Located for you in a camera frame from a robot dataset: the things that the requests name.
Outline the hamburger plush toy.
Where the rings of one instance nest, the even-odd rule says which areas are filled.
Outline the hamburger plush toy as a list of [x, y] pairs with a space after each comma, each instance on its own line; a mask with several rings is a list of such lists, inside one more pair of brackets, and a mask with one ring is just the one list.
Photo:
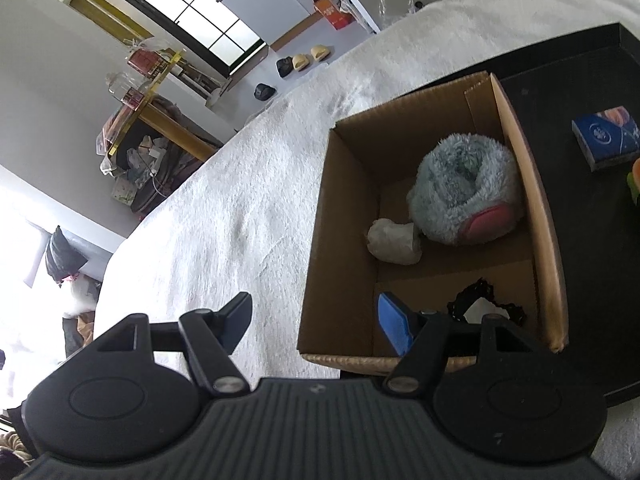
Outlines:
[[640, 193], [640, 158], [634, 161], [631, 172], [627, 176], [627, 184], [633, 196]]

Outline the white crumpled soft item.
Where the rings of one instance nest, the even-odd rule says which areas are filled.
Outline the white crumpled soft item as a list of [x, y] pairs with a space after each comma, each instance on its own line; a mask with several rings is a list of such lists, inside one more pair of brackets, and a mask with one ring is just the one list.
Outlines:
[[412, 222], [400, 224], [390, 219], [375, 220], [367, 232], [370, 254], [386, 263], [413, 266], [422, 257], [418, 231]]

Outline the black lace fabric item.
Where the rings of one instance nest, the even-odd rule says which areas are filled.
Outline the black lace fabric item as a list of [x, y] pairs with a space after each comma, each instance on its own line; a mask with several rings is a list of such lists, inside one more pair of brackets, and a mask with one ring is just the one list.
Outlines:
[[480, 278], [459, 292], [447, 304], [447, 313], [456, 321], [480, 324], [485, 315], [496, 314], [507, 318], [518, 327], [524, 327], [527, 314], [518, 304], [502, 304], [496, 299], [495, 287]]

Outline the white fluffy blanket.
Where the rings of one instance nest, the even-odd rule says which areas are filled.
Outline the white fluffy blanket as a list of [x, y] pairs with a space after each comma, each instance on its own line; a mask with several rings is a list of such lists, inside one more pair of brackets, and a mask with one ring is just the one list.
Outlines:
[[368, 110], [500, 54], [606, 23], [639, 28], [639, 0], [440, 0], [317, 68], [147, 216], [107, 265], [94, 333], [131, 313], [174, 322], [254, 300], [234, 362], [263, 377], [337, 378], [297, 351], [328, 135]]

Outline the dark cushion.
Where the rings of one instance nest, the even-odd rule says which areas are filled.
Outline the dark cushion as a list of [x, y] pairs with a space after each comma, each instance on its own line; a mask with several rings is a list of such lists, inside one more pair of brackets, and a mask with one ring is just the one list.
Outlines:
[[66, 278], [76, 275], [88, 259], [73, 248], [60, 228], [56, 228], [47, 242], [44, 262], [52, 280], [61, 284]]

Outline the black slipper left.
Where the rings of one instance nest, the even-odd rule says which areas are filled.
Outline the black slipper left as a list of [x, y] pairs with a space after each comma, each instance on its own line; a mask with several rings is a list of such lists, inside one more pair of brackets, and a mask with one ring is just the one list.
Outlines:
[[260, 82], [256, 84], [254, 89], [254, 98], [260, 102], [269, 101], [275, 94], [277, 93], [277, 89], [271, 87], [269, 84], [264, 84]]

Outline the black slipper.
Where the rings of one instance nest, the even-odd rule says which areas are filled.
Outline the black slipper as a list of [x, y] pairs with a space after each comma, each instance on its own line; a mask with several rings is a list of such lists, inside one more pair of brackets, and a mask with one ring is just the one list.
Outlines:
[[284, 79], [289, 74], [294, 72], [293, 58], [292, 56], [286, 56], [285, 58], [279, 58], [276, 63], [277, 72], [280, 78]]
[[254, 89], [254, 98], [260, 102], [269, 101], [275, 94], [277, 93], [277, 89], [271, 87], [269, 84], [264, 84], [260, 82], [256, 84]]

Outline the blue tissue pack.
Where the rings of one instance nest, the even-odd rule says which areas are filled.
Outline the blue tissue pack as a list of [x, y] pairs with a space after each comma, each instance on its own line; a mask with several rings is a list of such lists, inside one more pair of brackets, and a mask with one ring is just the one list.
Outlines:
[[639, 157], [639, 127], [624, 106], [577, 117], [572, 131], [591, 171]]

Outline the black slipper right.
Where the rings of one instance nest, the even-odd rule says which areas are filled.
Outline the black slipper right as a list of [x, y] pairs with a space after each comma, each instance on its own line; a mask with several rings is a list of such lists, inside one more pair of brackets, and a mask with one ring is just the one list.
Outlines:
[[276, 63], [277, 72], [280, 78], [284, 79], [289, 74], [294, 72], [293, 58], [292, 56], [286, 56], [285, 58], [279, 58]]

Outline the black tray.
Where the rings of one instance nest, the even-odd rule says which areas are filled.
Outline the black tray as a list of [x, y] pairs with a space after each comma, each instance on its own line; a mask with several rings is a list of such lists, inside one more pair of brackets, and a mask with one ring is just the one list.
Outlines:
[[628, 164], [591, 171], [572, 120], [616, 106], [639, 116], [639, 41], [607, 24], [532, 44], [439, 81], [494, 75], [532, 149], [559, 243], [568, 343], [557, 351], [608, 406], [639, 394], [639, 211]]

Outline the beige slipper left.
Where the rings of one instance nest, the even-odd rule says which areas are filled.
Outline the beige slipper left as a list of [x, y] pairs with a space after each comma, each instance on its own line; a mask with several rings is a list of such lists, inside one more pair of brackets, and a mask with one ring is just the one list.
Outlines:
[[292, 57], [293, 70], [302, 72], [311, 66], [312, 58], [309, 55], [299, 53]]

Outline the beige slipper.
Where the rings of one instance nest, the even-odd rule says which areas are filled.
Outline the beige slipper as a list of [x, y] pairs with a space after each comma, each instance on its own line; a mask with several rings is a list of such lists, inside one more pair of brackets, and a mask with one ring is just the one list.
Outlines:
[[316, 62], [321, 62], [331, 55], [331, 49], [323, 44], [316, 44], [310, 49], [310, 54]]
[[311, 66], [312, 58], [309, 55], [299, 53], [292, 57], [293, 70], [302, 72]]

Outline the beige slipper right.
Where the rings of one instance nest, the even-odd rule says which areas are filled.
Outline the beige slipper right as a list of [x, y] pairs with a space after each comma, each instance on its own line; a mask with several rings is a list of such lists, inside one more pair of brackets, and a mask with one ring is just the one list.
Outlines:
[[321, 62], [331, 55], [331, 49], [323, 44], [316, 44], [310, 49], [310, 54], [316, 62]]

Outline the orange carton box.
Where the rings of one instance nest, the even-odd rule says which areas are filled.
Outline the orange carton box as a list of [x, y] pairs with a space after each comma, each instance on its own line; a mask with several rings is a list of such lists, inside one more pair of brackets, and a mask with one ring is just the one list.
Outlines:
[[335, 30], [341, 30], [355, 21], [352, 14], [342, 12], [332, 0], [311, 0], [314, 10], [320, 13]]

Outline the black-framed glass door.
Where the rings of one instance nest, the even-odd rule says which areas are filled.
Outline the black-framed glass door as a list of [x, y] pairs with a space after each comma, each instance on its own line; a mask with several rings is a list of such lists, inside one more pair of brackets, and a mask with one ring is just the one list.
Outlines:
[[229, 77], [267, 44], [218, 0], [125, 0]]

